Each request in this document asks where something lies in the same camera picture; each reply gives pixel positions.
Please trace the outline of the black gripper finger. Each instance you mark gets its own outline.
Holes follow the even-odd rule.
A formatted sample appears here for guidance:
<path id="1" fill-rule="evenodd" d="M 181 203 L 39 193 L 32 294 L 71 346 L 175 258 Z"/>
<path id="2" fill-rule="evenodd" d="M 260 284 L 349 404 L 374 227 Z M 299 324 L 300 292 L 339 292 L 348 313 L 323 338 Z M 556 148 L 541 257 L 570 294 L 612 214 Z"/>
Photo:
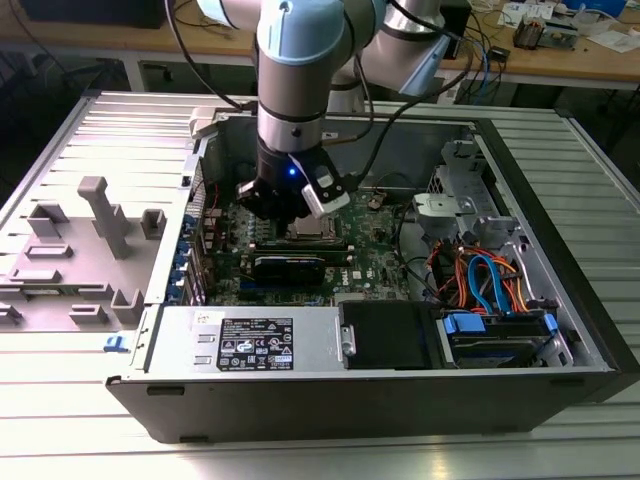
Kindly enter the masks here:
<path id="1" fill-rule="evenodd" d="M 269 221 L 278 238 L 285 236 L 290 223 L 288 198 L 284 191 L 256 178 L 236 187 L 237 202 L 261 220 Z"/>

